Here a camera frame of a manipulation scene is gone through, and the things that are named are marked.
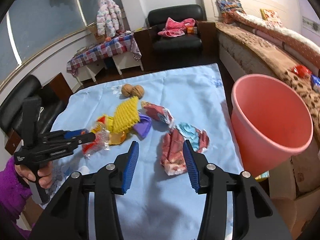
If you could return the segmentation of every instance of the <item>hand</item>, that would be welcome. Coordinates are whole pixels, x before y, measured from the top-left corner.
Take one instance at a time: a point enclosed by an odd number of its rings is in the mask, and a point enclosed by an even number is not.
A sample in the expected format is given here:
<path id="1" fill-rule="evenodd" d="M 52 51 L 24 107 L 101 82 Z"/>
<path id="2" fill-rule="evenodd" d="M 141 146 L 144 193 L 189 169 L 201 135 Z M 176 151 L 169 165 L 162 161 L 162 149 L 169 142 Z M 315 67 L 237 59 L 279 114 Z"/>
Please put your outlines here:
<path id="1" fill-rule="evenodd" d="M 15 165 L 17 174 L 23 178 L 23 180 L 29 184 L 29 180 L 36 181 L 36 176 L 24 165 Z M 39 184 L 43 188 L 49 188 L 52 185 L 52 162 L 38 170 Z"/>

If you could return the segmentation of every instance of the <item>pink towel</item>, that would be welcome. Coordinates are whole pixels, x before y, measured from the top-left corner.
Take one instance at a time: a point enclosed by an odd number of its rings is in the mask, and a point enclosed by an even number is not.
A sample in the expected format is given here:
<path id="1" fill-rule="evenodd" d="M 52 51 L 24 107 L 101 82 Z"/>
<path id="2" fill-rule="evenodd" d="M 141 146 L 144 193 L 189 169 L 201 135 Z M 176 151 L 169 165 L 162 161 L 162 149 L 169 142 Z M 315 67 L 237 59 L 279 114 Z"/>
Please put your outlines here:
<path id="1" fill-rule="evenodd" d="M 158 35 L 167 38 L 183 36 L 187 27 L 193 27 L 195 24 L 196 21 L 192 18 L 185 19 L 179 23 L 169 17 L 165 23 L 164 29 L 161 32 L 158 32 Z"/>

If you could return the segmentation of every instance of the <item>pink plastic bucket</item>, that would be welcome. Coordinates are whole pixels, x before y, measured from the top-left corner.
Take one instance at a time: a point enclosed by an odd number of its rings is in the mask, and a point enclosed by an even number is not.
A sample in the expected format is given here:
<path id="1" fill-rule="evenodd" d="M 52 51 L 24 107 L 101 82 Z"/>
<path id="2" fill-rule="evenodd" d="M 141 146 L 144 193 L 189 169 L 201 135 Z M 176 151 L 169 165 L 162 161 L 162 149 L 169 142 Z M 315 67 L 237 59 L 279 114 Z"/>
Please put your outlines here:
<path id="1" fill-rule="evenodd" d="M 266 75 L 246 75 L 236 81 L 231 99 L 231 122 L 244 169 L 254 177 L 309 146 L 313 136 L 310 113 L 283 82 Z"/>

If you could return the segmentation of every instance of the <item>hanging clothes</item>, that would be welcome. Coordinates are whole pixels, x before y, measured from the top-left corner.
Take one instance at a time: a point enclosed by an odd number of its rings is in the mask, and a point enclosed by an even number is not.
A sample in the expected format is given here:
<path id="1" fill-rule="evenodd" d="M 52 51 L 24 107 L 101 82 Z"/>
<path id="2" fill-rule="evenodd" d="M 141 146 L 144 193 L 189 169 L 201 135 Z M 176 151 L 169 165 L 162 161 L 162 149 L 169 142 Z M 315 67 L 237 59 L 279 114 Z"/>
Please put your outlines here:
<path id="1" fill-rule="evenodd" d="M 98 35 L 116 36 L 116 31 L 124 31 L 122 14 L 119 6 L 113 0 L 98 0 L 97 13 Z"/>

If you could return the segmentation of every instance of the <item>purple fleece sleeve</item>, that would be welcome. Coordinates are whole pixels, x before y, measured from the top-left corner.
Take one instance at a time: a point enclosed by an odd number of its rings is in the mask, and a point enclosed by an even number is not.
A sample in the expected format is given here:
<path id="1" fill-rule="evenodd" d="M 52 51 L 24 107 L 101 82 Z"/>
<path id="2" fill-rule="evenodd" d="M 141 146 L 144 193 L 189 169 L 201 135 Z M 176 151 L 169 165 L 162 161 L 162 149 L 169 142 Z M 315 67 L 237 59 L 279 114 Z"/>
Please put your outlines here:
<path id="1" fill-rule="evenodd" d="M 31 190 L 19 182 L 13 157 L 8 160 L 5 169 L 0 171 L 0 192 L 0 204 L 8 211 L 7 215 L 11 221 L 16 224 L 26 200 L 31 196 Z M 25 238 L 28 237 L 29 231 L 18 229 Z"/>

